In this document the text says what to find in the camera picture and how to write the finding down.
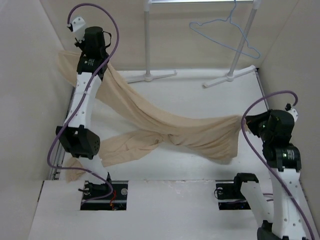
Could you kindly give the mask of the beige trousers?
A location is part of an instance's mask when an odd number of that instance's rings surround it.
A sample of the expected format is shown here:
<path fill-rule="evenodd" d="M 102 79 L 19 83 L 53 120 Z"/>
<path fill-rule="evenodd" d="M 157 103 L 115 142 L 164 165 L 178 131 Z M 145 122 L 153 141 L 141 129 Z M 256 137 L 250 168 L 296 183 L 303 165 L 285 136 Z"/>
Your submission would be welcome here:
<path fill-rule="evenodd" d="M 187 147 L 223 165 L 238 155 L 240 115 L 194 119 L 164 111 L 135 91 L 111 64 L 96 99 L 134 124 L 137 130 L 103 140 L 93 159 L 70 158 L 65 174 L 69 182 L 77 180 L 85 170 L 105 178 L 108 166 L 139 160 L 163 142 Z"/>

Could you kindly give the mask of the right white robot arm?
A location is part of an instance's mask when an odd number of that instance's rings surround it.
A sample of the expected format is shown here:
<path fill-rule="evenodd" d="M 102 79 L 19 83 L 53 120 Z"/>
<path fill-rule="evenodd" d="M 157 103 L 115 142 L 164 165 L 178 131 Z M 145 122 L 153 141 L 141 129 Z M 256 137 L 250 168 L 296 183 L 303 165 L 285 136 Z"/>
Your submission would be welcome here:
<path fill-rule="evenodd" d="M 311 225 L 300 207 L 298 194 L 302 158 L 290 141 L 298 120 L 296 109 L 268 110 L 258 115 L 243 115 L 242 131 L 248 128 L 262 140 L 258 158 L 266 166 L 272 185 L 272 201 L 268 202 L 253 173 L 239 173 L 232 192 L 245 198 L 255 217 L 259 240 L 314 240 Z"/>

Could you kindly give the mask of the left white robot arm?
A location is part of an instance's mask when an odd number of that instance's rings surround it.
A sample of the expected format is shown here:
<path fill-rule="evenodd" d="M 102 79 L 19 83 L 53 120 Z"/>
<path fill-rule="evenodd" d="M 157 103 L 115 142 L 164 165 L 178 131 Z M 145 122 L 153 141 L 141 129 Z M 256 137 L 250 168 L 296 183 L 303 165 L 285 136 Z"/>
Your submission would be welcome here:
<path fill-rule="evenodd" d="M 89 200 L 105 200 L 113 193 L 110 174 L 98 155 L 100 137 L 90 129 L 94 100 L 107 69 L 101 65 L 109 57 L 104 33 L 99 26 L 88 27 L 84 30 L 82 40 L 75 44 L 81 49 L 76 68 L 75 93 L 65 121 L 66 127 L 56 128 L 56 135 L 64 150 L 80 162 L 81 168 L 89 170 L 101 180 L 98 184 L 89 182 L 85 185 L 82 192 Z"/>

